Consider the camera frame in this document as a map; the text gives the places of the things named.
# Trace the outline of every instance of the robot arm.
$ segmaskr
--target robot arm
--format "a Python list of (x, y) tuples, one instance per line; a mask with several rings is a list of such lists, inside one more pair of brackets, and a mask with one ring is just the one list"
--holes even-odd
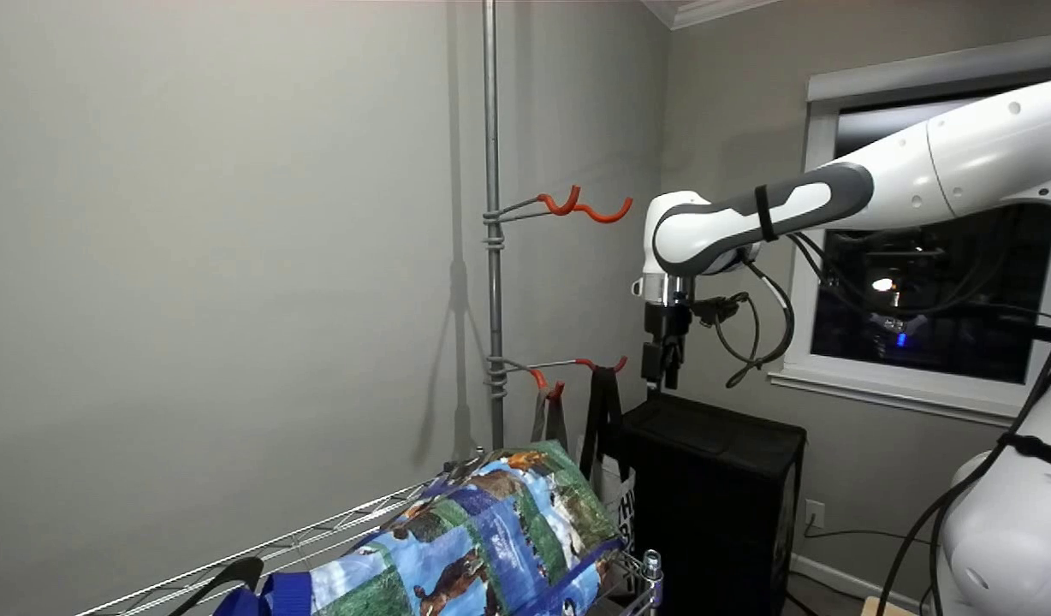
[(1012, 203), (1051, 203), (1051, 82), (959, 107), (750, 196), (657, 196), (636, 284), (653, 335), (642, 375), (678, 382), (690, 280), (752, 241), (814, 225), (912, 229)]
[[(1051, 82), (959, 107), (752, 196), (660, 196), (636, 284), (653, 335), (642, 375), (676, 385), (696, 277), (752, 241), (813, 225), (907, 229), (1012, 203), (1051, 205)], [(946, 519), (949, 616), (1051, 616), (1051, 390), (1012, 439)]]

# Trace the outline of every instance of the black cable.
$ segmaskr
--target black cable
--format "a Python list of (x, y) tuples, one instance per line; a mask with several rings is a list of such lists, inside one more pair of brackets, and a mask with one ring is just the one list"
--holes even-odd
[(927, 544), (927, 579), (931, 579), (931, 598), (936, 598), (936, 613), (943, 613), (943, 590), (937, 590), (937, 544), (943, 544), (943, 522), (949, 515), (949, 507), (946, 501), (937, 512), (936, 512), (936, 522), (931, 522), (931, 544)]
[[(996, 217), (991, 222), (991, 232), (985, 232), (985, 235), (1016, 232), (1019, 217), (1024, 217), (1019, 209), (1008, 209), (1002, 214), (996, 214)], [(864, 287), (857, 287), (857, 284), (847, 277), (847, 271), (842, 271), (832, 255), (825, 255), (825, 248), (823, 248), (814, 240), (809, 240), (805, 232), (791, 232), (791, 240), (794, 240), (797, 248), (805, 245), (800, 255), (805, 255), (809, 264), (813, 264), (813, 252), (809, 252), (809, 248), (814, 248), (814, 252), (823, 255), (823, 264), (813, 266), (813, 271), (823, 277), (823, 284), (825, 284), (842, 303), (850, 303), (850, 309), (857, 309), (857, 311), (889, 313), (889, 318), (943, 313), (943, 311), (952, 311), (952, 309), (971, 301), (971, 298), (1002, 271), (1002, 264), (1008, 264), (1008, 255), (1011, 255), (1011, 241), (1008, 241), (1008, 240), (996, 241), (996, 245), (999, 245), (996, 255), (994, 255), (991, 248), (978, 248), (984, 255), (976, 255), (971, 266), (964, 271), (964, 277), (959, 277), (955, 287), (946, 290), (936, 303), (925, 303), (925, 309), (865, 309)]]
[(774, 293), (774, 301), (785, 311), (779, 343), (768, 355), (757, 360), (757, 370), (765, 370), (768, 362), (779, 360), (794, 343), (794, 303), (791, 303), (791, 293), (774, 277), (768, 277), (757, 264), (745, 260), (745, 266), (765, 280), (765, 287)]
[[(900, 564), (905, 564), (907, 546), (913, 544), (916, 531), (922, 531), (931, 515), (946, 519), (943, 509), (949, 509), (971, 481), (978, 481), (978, 478), (996, 466), (996, 458), (999, 458), (1002, 448), (1008, 448), (1008, 439), (1019, 431), (1019, 425), (1030, 416), (1030, 410), (1035, 410), (1037, 401), (1049, 394), (1049, 385), (1051, 385), (1051, 351), (1049, 351), (1043, 370), (1037, 371), (1037, 378), (1035, 378), (1035, 385), (1030, 385), (1030, 394), (1028, 394), (1019, 412), (1016, 412), (1012, 425), (1002, 431), (1002, 439), (985, 452), (985, 458), (984, 458), (961, 481), (955, 481), (952, 490), (946, 490), (946, 492), (912, 522), (905, 544), (896, 546), (896, 557), (895, 557), (895, 564), (889, 564), (889, 576), (886, 576), (886, 582), (883, 582), (883, 587), (879, 587), (876, 616), (883, 616), (883, 608), (886, 608), (886, 603), (889, 603), (889, 590), (895, 590), (895, 584), (896, 584)], [(936, 596), (936, 604), (943, 608), (937, 566), (931, 566), (931, 596)]]
[(737, 351), (737, 349), (730, 345), (721, 320), (717, 325), (717, 335), (718, 335), (721, 349), (726, 349), (734, 360), (744, 362), (744, 370), (737, 370), (737, 371), (726, 378), (726, 385), (737, 385), (750, 370), (757, 370), (757, 351), (759, 351), (759, 309), (757, 309), (757, 301), (745, 298), (745, 293), (744, 293), (744, 301), (745, 301), (750, 311), (752, 311), (752, 345), (750, 345), (750, 355), (744, 355), (744, 351)]
[(819, 273), (819, 280), (825, 280), (823, 264), (813, 255), (813, 245), (814, 245), (814, 241), (813, 241), (809, 235), (800, 235), (800, 232), (794, 232), (791, 241), (794, 241), (794, 248), (805, 255), (809, 271)]
[(819, 616), (813, 604), (805, 604), (797, 596), (786, 590), (786, 598), (805, 613), (805, 616)]

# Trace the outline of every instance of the white wall trim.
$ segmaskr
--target white wall trim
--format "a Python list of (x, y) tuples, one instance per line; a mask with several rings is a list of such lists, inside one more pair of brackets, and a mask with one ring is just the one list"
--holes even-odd
[(813, 74), (805, 99), (864, 107), (871, 95), (883, 99), (886, 93), (946, 87), (1024, 71), (1051, 71), (1051, 35)]
[(676, 28), (676, 2), (670, 0), (641, 0), (666, 31)]
[(641, 0), (666, 31), (721, 19), (776, 0)]
[(721, 19), (768, 2), (774, 0), (690, 0), (676, 9), (670, 31), (684, 31), (705, 19)]
[[(832, 566), (825, 562), (814, 562), (814, 557), (805, 557), (805, 554), (791, 554), (791, 572), (800, 572), (800, 576), (809, 576), (809, 579), (814, 579), (814, 582), (823, 582), (830, 587), (840, 587), (847, 596), (879, 596), (879, 587), (883, 587), (883, 584), (871, 582), (871, 579), (857, 579), (850, 572), (840, 572), (840, 566)], [(889, 603), (896, 603), (896, 604), (905, 604), (912, 613), (922, 608), (916, 598), (900, 596), (900, 590), (889, 590)]]

